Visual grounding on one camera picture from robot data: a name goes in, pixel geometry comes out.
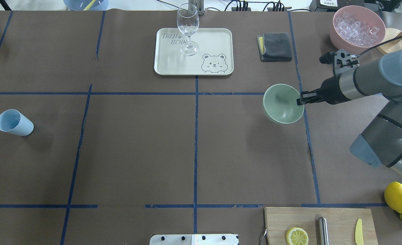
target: yellow knife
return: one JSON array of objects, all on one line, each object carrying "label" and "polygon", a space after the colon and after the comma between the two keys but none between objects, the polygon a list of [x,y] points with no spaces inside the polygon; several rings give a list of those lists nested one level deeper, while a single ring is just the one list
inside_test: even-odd
[{"label": "yellow knife", "polygon": [[363,228],[361,226],[361,219],[357,220],[355,224],[355,243],[357,245],[364,245],[363,244]]}]

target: metal cylinder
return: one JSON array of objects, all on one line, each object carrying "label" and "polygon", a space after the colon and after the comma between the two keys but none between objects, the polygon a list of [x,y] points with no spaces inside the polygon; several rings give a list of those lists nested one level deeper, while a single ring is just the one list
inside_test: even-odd
[{"label": "metal cylinder", "polygon": [[319,238],[321,239],[321,245],[328,245],[327,219],[325,219],[324,217],[319,217],[318,225],[319,225]]}]

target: black box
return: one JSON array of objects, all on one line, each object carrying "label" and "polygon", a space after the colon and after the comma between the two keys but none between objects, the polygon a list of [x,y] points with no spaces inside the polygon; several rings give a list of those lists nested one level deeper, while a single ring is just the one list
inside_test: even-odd
[{"label": "black box", "polygon": [[310,11],[336,12],[341,7],[349,5],[358,5],[364,7],[365,0],[313,0],[310,3]]}]

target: glass stem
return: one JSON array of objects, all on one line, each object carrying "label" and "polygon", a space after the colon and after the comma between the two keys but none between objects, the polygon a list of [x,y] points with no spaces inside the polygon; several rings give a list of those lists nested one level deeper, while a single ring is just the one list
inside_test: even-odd
[{"label": "glass stem", "polygon": [[190,36],[189,36],[189,43],[187,44],[187,48],[192,48],[192,44],[190,43]]}]

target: lemon slice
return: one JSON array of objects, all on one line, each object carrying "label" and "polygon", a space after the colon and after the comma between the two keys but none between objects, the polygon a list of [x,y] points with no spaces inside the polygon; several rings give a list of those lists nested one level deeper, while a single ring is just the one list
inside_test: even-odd
[{"label": "lemon slice", "polygon": [[285,234],[285,239],[289,245],[307,245],[309,243],[307,232],[299,227],[290,228]]}]

